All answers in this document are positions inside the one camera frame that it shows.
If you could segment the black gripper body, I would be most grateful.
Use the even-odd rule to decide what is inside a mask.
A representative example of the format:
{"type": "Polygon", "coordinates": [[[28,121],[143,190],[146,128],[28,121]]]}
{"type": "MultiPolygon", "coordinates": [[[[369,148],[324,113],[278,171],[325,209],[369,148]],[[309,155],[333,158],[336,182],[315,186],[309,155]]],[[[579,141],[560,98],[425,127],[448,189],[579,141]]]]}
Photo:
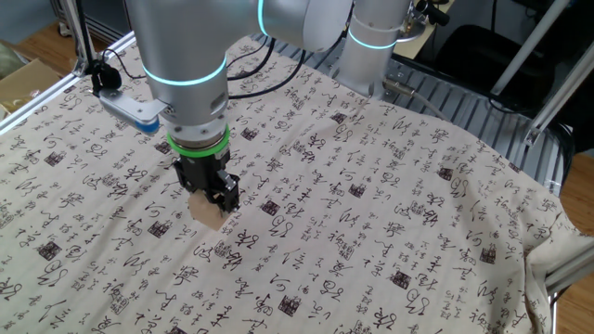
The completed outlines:
{"type": "Polygon", "coordinates": [[[210,181],[219,170],[226,170],[226,164],[230,159],[230,153],[215,153],[201,158],[192,158],[180,155],[187,179],[193,186],[192,191],[207,190],[210,181]]]}

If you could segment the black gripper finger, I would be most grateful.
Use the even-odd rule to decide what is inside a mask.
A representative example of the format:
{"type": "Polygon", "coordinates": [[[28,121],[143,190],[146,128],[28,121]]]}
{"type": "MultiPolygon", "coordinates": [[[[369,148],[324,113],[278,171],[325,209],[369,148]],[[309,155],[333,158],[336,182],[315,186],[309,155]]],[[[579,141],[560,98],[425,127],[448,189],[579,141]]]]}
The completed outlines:
{"type": "Polygon", "coordinates": [[[176,160],[174,162],[173,166],[174,166],[176,176],[177,176],[180,186],[182,188],[184,188],[186,191],[192,191],[193,186],[192,186],[191,182],[186,177],[182,161],[176,160]]]}
{"type": "Polygon", "coordinates": [[[239,208],[239,180],[225,170],[217,171],[207,187],[207,199],[221,212],[235,212],[239,208]]]}

